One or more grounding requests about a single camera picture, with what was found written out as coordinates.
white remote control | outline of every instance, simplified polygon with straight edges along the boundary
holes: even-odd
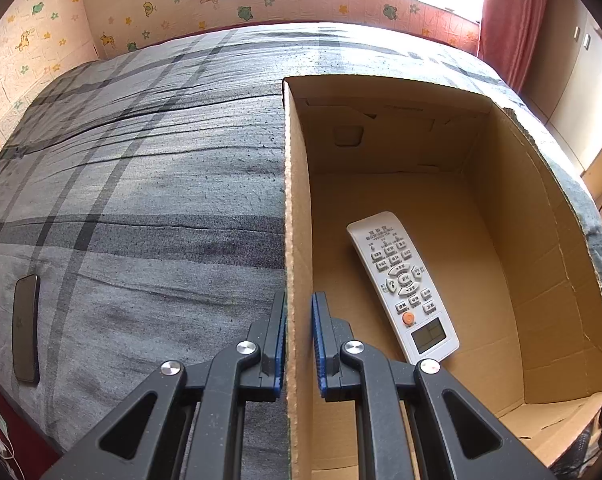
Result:
[[[416,247],[388,211],[348,225],[348,233],[413,365],[459,348],[452,322]]]

silver screw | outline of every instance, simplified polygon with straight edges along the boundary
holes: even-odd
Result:
[[[345,347],[345,351],[348,354],[360,354],[361,352],[363,352],[363,349],[365,348],[363,343],[361,341],[357,341],[356,339],[353,339],[352,341],[348,341],[347,343],[345,343],[344,347]]]
[[[441,365],[438,361],[434,361],[434,359],[424,359],[421,361],[421,371],[427,374],[435,374],[437,371],[441,370]]]
[[[181,371],[181,363],[177,361],[166,361],[161,365],[163,375],[177,375]]]
[[[257,349],[257,345],[255,345],[252,341],[241,341],[236,346],[236,351],[239,354],[249,355]]]

orange button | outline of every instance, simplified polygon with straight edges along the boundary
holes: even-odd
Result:
[[[403,314],[402,316],[403,322],[407,325],[413,325],[414,324],[414,314],[412,314],[411,312],[406,312]]]

smartphone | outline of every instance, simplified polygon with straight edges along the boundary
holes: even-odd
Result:
[[[37,352],[37,310],[39,277],[25,276],[14,286],[12,304],[12,369],[18,380],[39,383]]]

mattress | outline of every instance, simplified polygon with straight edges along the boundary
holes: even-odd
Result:
[[[596,206],[485,63],[398,32],[262,25],[96,61],[51,83],[0,153],[0,386],[69,449],[168,358],[211,359],[268,314],[284,271],[286,76],[357,73],[488,95],[529,132],[580,219]],[[12,373],[16,280],[41,277],[41,381]],[[250,404],[243,478],[288,476],[285,399]]]

